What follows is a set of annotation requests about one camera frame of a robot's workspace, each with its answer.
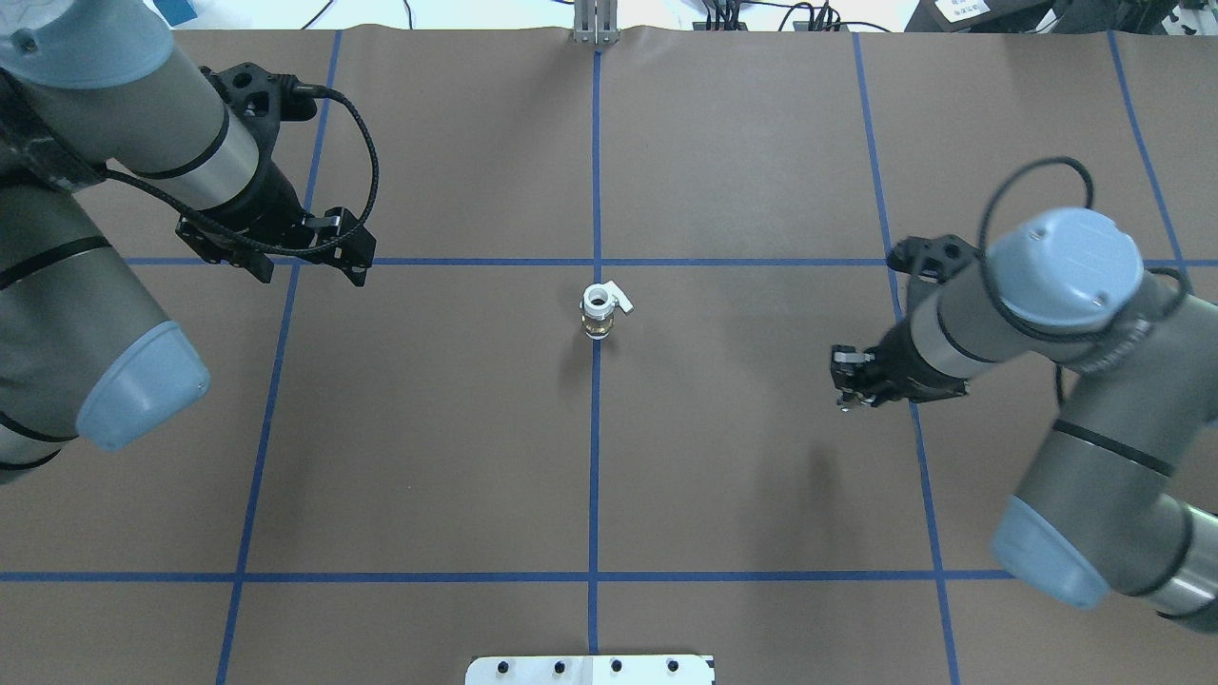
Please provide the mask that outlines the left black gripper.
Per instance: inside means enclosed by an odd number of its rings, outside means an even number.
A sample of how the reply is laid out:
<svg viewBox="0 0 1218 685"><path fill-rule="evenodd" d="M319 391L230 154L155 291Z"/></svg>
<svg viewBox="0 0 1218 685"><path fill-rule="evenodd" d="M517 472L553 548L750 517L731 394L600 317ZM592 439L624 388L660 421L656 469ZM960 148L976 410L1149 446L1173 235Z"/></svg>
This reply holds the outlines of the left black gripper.
<svg viewBox="0 0 1218 685"><path fill-rule="evenodd" d="M270 247L329 250L319 264L339 269L354 286L365 286L371 268L375 238L365 218L346 207L334 207L322 217L301 207L295 186L275 162L261 162L248 186L230 201L202 212L218 225ZM251 273L257 282L270 283L274 263L258 247L248 247L212 232L188 217L180 217L177 235L205 262L227 262Z"/></svg>

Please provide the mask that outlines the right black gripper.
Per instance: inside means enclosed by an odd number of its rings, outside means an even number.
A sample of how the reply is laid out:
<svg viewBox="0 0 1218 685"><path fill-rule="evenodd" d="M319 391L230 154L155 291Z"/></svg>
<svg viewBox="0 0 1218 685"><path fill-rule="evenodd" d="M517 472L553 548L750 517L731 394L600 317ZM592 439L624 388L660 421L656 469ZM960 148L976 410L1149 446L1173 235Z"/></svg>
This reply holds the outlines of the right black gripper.
<svg viewBox="0 0 1218 685"><path fill-rule="evenodd" d="M865 350L832 346L831 372L856 374L856 379L836 379L834 388L837 396L840 391L856 394L857 407L901 400L924 403L970 394L970 382L944 374L923 360L907 323L892 325L877 345Z"/></svg>

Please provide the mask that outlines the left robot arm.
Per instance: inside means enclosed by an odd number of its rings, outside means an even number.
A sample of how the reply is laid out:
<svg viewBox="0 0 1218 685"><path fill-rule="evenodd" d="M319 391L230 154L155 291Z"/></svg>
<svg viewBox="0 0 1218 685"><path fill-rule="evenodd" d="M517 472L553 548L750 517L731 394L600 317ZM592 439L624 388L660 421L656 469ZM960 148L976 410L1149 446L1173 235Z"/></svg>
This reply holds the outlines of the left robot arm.
<svg viewBox="0 0 1218 685"><path fill-rule="evenodd" d="M365 282L378 147L331 87L200 67L140 1L2 4L2 481L77 439L116 451L203 399L209 371L77 201L133 186L178 213L206 264L269 283L274 257ZM370 165L361 212L315 215L273 157L280 126L347 108Z"/></svg>

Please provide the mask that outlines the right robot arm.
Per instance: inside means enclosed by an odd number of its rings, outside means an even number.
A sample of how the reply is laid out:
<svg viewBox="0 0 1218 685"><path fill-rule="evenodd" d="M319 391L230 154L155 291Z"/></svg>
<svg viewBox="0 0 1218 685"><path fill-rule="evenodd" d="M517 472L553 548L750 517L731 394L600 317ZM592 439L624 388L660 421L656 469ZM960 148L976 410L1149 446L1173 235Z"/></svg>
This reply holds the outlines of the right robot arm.
<svg viewBox="0 0 1218 685"><path fill-rule="evenodd" d="M1040 594L1091 609L1108 594L1216 633L1216 516L1167 491L1216 424L1216 306L1162 282L1093 208L1030 218L989 247L903 240L910 312L878 345L836 345L840 407L957 399L1038 353L1077 375L991 538Z"/></svg>

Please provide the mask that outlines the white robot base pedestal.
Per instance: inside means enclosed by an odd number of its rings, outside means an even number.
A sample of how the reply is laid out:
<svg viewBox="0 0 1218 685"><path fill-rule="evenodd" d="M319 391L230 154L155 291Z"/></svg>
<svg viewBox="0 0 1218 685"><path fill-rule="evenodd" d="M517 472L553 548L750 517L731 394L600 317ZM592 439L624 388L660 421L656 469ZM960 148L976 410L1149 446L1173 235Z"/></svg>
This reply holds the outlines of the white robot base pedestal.
<svg viewBox="0 0 1218 685"><path fill-rule="evenodd" d="M717 684L700 655L547 655L477 657L465 684Z"/></svg>

